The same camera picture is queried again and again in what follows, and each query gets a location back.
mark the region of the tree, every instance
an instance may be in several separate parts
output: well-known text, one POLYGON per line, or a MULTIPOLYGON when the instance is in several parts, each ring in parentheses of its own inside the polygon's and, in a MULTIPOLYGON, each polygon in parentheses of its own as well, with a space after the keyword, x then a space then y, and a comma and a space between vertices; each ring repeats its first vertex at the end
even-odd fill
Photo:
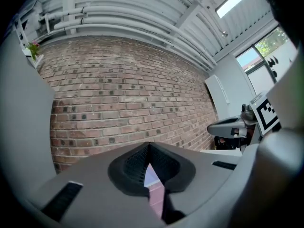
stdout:
POLYGON ((268 56, 270 53, 278 49, 281 45, 289 40, 288 36, 282 31, 281 28, 276 28, 271 34, 266 36, 260 42, 255 44, 258 51, 263 57, 268 56))

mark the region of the potted plant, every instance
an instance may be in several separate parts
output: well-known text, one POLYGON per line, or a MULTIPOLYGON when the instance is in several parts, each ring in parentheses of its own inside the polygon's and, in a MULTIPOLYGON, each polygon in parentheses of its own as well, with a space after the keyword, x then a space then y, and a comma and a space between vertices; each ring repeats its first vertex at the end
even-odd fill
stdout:
POLYGON ((40 45, 35 41, 29 42, 28 46, 26 47, 27 49, 30 50, 34 61, 36 61, 36 58, 39 55, 39 47, 40 47, 40 45))

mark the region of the white pipe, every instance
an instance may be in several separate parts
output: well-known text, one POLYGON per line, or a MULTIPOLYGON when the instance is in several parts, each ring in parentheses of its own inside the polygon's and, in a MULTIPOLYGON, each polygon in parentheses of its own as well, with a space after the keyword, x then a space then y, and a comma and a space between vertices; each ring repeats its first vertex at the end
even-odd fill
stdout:
POLYGON ((159 40, 163 43, 166 43, 168 45, 171 45, 172 47, 174 46, 174 44, 172 44, 171 42, 167 41, 167 40, 164 40, 158 36, 155 36, 153 34, 149 34, 147 32, 144 32, 144 31, 140 31, 140 30, 137 30, 137 29, 133 29, 133 28, 128 28, 128 27, 124 27, 124 26, 120 26, 120 25, 108 25, 108 24, 82 24, 82 25, 74 25, 74 26, 69 26, 69 27, 65 27, 64 29, 65 30, 68 30, 68 29, 77 29, 77 28, 91 28, 91 27, 102 27, 102 28, 113 28, 113 29, 123 29, 123 30, 127 30, 127 31, 131 31, 131 32, 136 32, 138 34, 141 34, 141 35, 145 35, 145 36, 148 36, 148 37, 151 37, 151 38, 154 38, 156 40, 159 40))
POLYGON ((62 16, 66 16, 66 15, 70 15, 70 14, 76 14, 76 13, 88 13, 88 12, 99 12, 99 11, 108 11, 108 12, 118 12, 118 13, 126 13, 126 14, 131 14, 131 15, 135 15, 144 19, 148 19, 151 20, 153 22, 156 22, 160 25, 165 26, 168 29, 171 29, 173 31, 175 31, 176 33, 178 33, 179 35, 181 35, 182 37, 184 37, 185 39, 187 39, 192 45, 194 45, 199 51, 201 51, 202 53, 204 53, 206 55, 206 57, 214 64, 217 65, 216 61, 213 59, 213 57, 202 47, 200 46, 196 41, 194 41, 190 36, 188 36, 185 32, 183 32, 182 30, 180 30, 179 28, 176 28, 175 26, 173 26, 172 24, 147 13, 141 12, 141 11, 137 11, 137 10, 133 10, 133 9, 128 9, 128 8, 122 8, 122 7, 112 7, 112 6, 89 6, 89 7, 82 7, 82 8, 78 8, 78 9, 71 9, 71 10, 67 10, 67 11, 63 11, 63 12, 57 12, 57 13, 53 13, 49 15, 49 19, 50 18, 58 18, 58 17, 62 17, 62 16))
POLYGON ((97 11, 110 11, 110 12, 118 12, 118 13, 126 13, 126 14, 132 14, 136 15, 138 17, 144 18, 151 20, 153 22, 157 22, 186 38, 189 42, 191 42, 193 45, 195 45, 201 52, 203 52, 211 62, 213 62, 214 65, 217 65, 216 61, 212 58, 212 56, 204 49, 202 48, 197 42, 195 42, 191 37, 189 37, 185 32, 180 30, 179 28, 176 28, 174 25, 147 13, 133 10, 133 9, 128 9, 128 8, 122 8, 122 7, 112 7, 112 6, 91 6, 91 7, 84 7, 83 12, 88 13, 88 12, 97 12, 97 11))
MULTIPOLYGON (((75 20, 67 21, 67 22, 60 22, 54 26, 54 29, 62 29, 62 28, 80 25, 80 24, 95 24, 95 23, 123 24, 126 26, 137 27, 137 28, 144 29, 146 31, 153 32, 156 35, 161 35, 165 38, 172 40, 172 42, 177 40, 177 38, 170 36, 169 34, 162 31, 161 29, 155 28, 153 26, 149 26, 145 23, 135 22, 135 21, 132 21, 129 19, 112 18, 112 17, 82 18, 82 19, 75 19, 75 20)), ((211 69, 213 69, 213 66, 211 65, 211 63, 207 59, 205 59, 199 52, 197 52, 196 50, 194 50, 191 47, 188 47, 188 50, 191 51, 192 53, 196 54, 198 57, 200 57, 201 60, 204 62, 204 64, 207 64, 211 69)))
POLYGON ((46 25, 47 25, 47 33, 49 34, 50 30, 49 30, 49 23, 48 23, 48 14, 45 15, 45 19, 46 19, 46 25))
MULTIPOLYGON (((120 26, 120 25, 109 25, 109 24, 81 24, 81 25, 74 25, 74 26, 69 26, 69 27, 65 27, 64 30, 70 30, 70 29, 77 29, 77 28, 94 28, 94 27, 102 27, 102 28, 113 28, 113 29, 122 29, 122 30, 127 30, 127 31, 131 31, 131 32, 136 32, 138 34, 142 34, 142 35, 145 35, 145 36, 149 36, 151 38, 154 38, 156 40, 159 40, 165 44, 168 44, 174 48, 177 48, 179 49, 180 51, 182 51, 182 48, 180 48, 179 46, 167 41, 167 40, 164 40, 162 38, 159 38, 158 36, 155 36, 153 34, 150 34, 150 33, 147 33, 147 32, 144 32, 144 31, 141 31, 141 30, 137 30, 137 29, 133 29, 133 28, 128 28, 128 27, 124 27, 124 26, 120 26)), ((192 56, 192 60, 195 60, 197 61, 197 63, 199 64, 202 64, 197 58, 193 57, 192 56)))
POLYGON ((136 30, 136 29, 133 29, 133 28, 128 28, 128 27, 124 27, 124 26, 119 26, 119 25, 110 25, 110 24, 82 24, 82 25, 75 25, 75 26, 70 26, 70 27, 66 27, 66 28, 61 28, 61 29, 58 29, 58 30, 53 30, 51 31, 48 35, 43 35, 39 38, 36 39, 37 42, 40 42, 42 41, 43 39, 51 36, 51 35, 54 35, 56 33, 59 33, 59 32, 63 32, 65 30, 70 30, 70 29, 77 29, 77 28, 86 28, 86 27, 102 27, 102 28, 114 28, 114 29, 123 29, 123 30, 127 30, 127 31, 132 31, 132 32, 136 32, 138 34, 143 34, 143 35, 146 35, 146 36, 149 36, 151 38, 154 38, 154 39, 157 39, 165 44, 168 44, 170 46, 172 46, 173 48, 181 51, 183 54, 185 54, 188 58, 190 58, 191 62, 192 63, 196 63, 200 66, 197 66, 197 68, 199 69, 202 69, 206 72, 206 70, 201 66, 203 65, 207 70, 209 70, 209 68, 207 68, 204 64, 202 64, 197 58, 193 57, 193 55, 190 55, 189 53, 185 52, 184 49, 182 49, 181 47, 177 46, 176 44, 172 44, 171 42, 167 41, 167 40, 164 40, 162 38, 159 38, 158 36, 155 36, 151 33, 147 33, 147 32, 144 32, 144 31, 140 31, 140 30, 136 30))

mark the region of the white panel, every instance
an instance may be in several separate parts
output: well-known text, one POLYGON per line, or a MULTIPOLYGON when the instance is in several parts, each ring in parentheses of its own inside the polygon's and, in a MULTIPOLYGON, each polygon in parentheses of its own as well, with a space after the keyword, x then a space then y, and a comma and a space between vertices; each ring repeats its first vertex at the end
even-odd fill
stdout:
POLYGON ((208 90, 210 91, 210 94, 212 96, 212 100, 219 117, 218 119, 222 120, 225 118, 229 118, 230 117, 228 111, 229 101, 219 78, 216 77, 215 75, 212 75, 211 77, 205 80, 205 83, 207 84, 208 90))
POLYGON ((275 84, 265 66, 248 75, 256 94, 268 92, 275 84))

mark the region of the black slot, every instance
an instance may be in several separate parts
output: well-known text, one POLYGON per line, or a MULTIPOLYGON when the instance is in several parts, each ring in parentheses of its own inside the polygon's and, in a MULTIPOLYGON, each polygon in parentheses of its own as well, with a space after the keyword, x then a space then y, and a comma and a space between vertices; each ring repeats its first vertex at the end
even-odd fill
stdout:
POLYGON ((221 168, 225 168, 225 169, 229 169, 229 170, 234 170, 237 166, 235 164, 226 163, 226 162, 222 162, 222 161, 220 161, 220 162, 215 161, 215 162, 212 163, 212 165, 219 166, 221 168))
POLYGON ((43 209, 42 212, 59 222, 83 185, 69 182, 43 209))

